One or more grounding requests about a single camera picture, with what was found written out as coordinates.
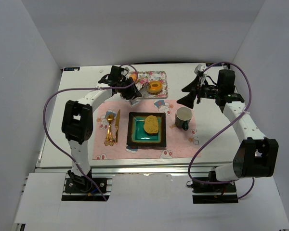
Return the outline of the green white mug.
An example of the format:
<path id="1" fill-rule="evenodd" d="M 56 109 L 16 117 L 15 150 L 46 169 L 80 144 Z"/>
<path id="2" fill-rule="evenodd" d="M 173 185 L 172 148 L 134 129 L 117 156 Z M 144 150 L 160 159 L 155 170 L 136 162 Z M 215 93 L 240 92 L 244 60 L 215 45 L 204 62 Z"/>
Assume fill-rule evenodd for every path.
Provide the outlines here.
<path id="1" fill-rule="evenodd" d="M 186 107 L 180 107 L 175 114 L 175 125 L 178 128 L 187 131 L 189 129 L 189 122 L 193 114 L 191 109 Z"/>

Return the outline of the black teal square plate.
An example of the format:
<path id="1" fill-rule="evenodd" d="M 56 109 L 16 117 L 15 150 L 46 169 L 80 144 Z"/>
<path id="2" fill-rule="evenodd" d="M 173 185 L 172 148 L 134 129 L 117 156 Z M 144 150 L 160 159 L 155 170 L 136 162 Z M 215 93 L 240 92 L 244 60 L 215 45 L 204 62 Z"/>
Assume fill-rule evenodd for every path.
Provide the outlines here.
<path id="1" fill-rule="evenodd" d="M 153 115 L 158 120 L 158 133 L 149 134 L 144 130 L 145 119 Z M 166 142 L 166 114 L 130 112 L 127 130 L 127 145 L 144 148 L 165 148 Z"/>

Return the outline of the round bun rear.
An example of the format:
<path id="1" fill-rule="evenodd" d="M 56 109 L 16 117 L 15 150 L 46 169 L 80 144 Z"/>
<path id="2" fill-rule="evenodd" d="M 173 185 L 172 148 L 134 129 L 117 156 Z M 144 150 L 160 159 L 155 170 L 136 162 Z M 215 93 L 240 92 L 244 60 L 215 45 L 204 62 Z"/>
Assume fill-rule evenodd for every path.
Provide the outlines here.
<path id="1" fill-rule="evenodd" d="M 130 74 L 129 78 L 132 78 L 133 82 L 137 83 L 138 82 L 138 78 L 136 74 Z"/>

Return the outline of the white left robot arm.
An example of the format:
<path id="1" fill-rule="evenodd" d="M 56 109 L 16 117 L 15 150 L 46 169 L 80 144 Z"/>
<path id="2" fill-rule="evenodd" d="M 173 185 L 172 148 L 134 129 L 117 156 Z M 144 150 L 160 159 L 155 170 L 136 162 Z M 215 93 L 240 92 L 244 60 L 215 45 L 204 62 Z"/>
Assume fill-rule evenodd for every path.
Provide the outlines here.
<path id="1" fill-rule="evenodd" d="M 102 77 L 96 86 L 82 98 L 65 104 L 62 132 L 70 146 L 72 168 L 68 175 L 72 183 L 82 192 L 93 187 L 92 171 L 88 159 L 88 140 L 93 132 L 93 113 L 104 101 L 120 93 L 126 100 L 141 97 L 136 80 L 128 77 L 129 69 L 112 66 L 110 74 Z"/>

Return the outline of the gold knife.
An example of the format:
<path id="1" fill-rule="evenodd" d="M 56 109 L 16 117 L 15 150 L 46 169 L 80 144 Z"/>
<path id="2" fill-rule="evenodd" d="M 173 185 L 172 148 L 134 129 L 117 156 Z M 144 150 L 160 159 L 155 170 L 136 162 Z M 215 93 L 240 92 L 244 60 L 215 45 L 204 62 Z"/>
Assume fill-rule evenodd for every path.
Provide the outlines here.
<path id="1" fill-rule="evenodd" d="M 115 121 L 115 139 L 114 142 L 115 144 L 118 143 L 118 128 L 119 128 L 119 120 L 120 120 L 120 110 L 118 110 L 117 116 L 116 116 L 116 121 Z"/>

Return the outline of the aluminium table rail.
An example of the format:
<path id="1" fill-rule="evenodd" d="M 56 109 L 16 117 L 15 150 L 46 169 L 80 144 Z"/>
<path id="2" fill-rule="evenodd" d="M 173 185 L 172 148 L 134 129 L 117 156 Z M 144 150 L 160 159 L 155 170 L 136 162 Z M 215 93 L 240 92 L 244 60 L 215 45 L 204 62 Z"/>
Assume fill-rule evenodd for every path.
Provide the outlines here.
<path id="1" fill-rule="evenodd" d="M 192 174 L 205 174 L 213 169 L 212 165 L 200 164 L 193 165 L 191 167 Z M 42 168 L 38 167 L 34 173 L 67 173 L 69 168 Z M 154 174 L 154 173 L 166 173 L 166 174 L 187 174 L 187 165 L 157 165 L 157 166 L 143 166 L 143 167 L 93 167 L 92 174 Z"/>

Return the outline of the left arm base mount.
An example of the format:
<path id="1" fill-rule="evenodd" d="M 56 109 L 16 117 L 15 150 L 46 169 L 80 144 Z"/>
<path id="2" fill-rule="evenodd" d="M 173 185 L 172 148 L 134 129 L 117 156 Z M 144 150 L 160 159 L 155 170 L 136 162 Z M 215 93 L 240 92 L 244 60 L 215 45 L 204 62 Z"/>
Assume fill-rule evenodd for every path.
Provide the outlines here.
<path id="1" fill-rule="evenodd" d="M 105 202 L 111 193 L 112 179 L 91 177 L 96 186 L 84 176 L 77 176 L 69 170 L 62 192 L 62 201 Z"/>

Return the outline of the floral rectangular tray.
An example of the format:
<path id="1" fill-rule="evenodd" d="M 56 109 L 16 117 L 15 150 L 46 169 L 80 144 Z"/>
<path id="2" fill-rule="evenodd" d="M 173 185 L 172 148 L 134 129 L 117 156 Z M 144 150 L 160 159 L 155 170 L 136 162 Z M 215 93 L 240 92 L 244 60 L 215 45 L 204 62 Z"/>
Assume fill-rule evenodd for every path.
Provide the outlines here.
<path id="1" fill-rule="evenodd" d="M 168 84 L 167 75 L 164 71 L 138 71 L 138 82 L 135 83 L 138 90 L 142 87 L 144 83 L 149 83 L 150 81 L 160 81 L 163 86 L 163 90 L 156 94 L 150 94 L 149 92 L 145 95 L 144 99 L 166 99 L 168 96 Z"/>

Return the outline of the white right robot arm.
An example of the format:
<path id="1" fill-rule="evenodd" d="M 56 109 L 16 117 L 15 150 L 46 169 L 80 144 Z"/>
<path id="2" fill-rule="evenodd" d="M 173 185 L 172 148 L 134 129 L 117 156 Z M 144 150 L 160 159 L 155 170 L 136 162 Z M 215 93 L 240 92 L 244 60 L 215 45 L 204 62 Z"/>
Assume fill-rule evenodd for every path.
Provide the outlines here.
<path id="1" fill-rule="evenodd" d="M 278 142 L 267 138 L 251 118 L 243 97 L 235 92 L 235 73 L 220 70 L 217 83 L 209 85 L 206 81 L 206 68 L 195 68 L 196 78 L 182 89 L 187 95 L 177 101 L 190 109 L 202 98 L 213 99 L 221 112 L 228 118 L 240 142 L 232 163 L 216 167 L 209 174 L 206 184 L 227 184 L 241 178 L 271 177 L 274 173 Z"/>

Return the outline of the gold fork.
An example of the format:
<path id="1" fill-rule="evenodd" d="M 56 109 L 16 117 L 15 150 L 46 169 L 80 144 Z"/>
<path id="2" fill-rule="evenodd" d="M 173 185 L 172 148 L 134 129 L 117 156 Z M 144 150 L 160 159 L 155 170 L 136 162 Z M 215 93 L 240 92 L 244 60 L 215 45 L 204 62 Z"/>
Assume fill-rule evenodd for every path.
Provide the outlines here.
<path id="1" fill-rule="evenodd" d="M 114 120 L 114 115 L 109 114 L 106 119 L 108 121 L 108 130 L 107 130 L 107 135 L 106 135 L 104 145 L 105 146 L 108 146 L 108 145 L 112 146 L 113 145 L 113 138 L 112 138 L 111 124 Z"/>

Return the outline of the orange glazed donut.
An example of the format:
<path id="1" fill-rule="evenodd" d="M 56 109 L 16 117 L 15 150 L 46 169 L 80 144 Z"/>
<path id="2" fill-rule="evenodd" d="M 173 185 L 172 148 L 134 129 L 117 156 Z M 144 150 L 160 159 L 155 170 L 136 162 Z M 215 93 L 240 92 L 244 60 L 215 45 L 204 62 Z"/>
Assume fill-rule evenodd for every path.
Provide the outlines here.
<path id="1" fill-rule="evenodd" d="M 147 91 L 150 94 L 156 94 L 156 93 L 161 92 L 162 90 L 163 90 L 163 86 L 162 86 L 162 83 L 160 81 L 150 81 L 148 83 Z"/>

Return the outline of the seeded bread slice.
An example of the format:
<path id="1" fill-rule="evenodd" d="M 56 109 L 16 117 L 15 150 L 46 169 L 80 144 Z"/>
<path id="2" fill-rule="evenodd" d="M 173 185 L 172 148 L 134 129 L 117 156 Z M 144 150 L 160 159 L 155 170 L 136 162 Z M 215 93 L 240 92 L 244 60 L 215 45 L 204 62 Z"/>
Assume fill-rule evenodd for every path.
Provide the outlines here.
<path id="1" fill-rule="evenodd" d="M 144 130 L 148 134 L 157 134 L 159 131 L 158 119 L 154 115 L 149 115 L 144 120 Z"/>

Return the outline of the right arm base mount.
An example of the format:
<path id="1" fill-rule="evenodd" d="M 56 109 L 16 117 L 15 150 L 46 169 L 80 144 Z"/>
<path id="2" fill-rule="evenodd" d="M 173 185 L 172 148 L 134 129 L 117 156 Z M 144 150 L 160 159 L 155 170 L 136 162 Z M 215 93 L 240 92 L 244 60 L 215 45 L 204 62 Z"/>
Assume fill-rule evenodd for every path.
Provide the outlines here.
<path id="1" fill-rule="evenodd" d="M 192 189 L 193 204 L 234 204 L 238 203 L 236 186 L 227 184 L 204 184 L 189 180 L 186 186 Z"/>

